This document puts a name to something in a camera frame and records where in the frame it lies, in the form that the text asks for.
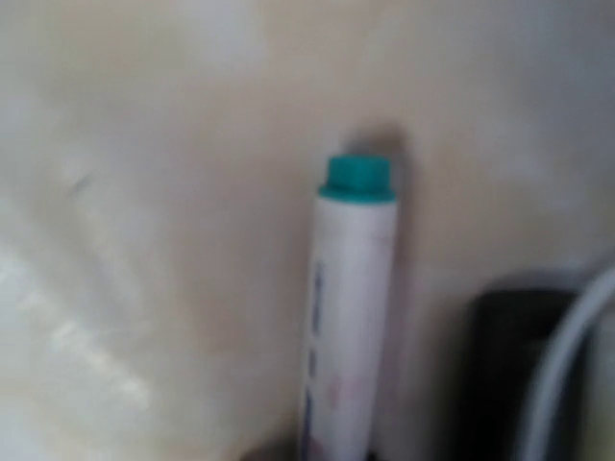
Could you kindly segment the pink black highlighter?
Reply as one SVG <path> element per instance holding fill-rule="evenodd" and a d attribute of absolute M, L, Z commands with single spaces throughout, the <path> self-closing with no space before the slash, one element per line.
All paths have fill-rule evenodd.
<path fill-rule="evenodd" d="M 530 378 L 575 297 L 566 289 L 492 289 L 471 302 L 449 459 L 510 458 Z"/>

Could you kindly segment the white charger with cable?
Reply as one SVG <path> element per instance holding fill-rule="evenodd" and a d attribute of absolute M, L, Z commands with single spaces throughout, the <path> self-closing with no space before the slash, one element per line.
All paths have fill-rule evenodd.
<path fill-rule="evenodd" d="M 608 267 L 588 283 L 557 324 L 534 372 L 515 439 L 513 460 L 546 457 L 556 408 L 587 332 L 614 300 L 614 268 Z"/>

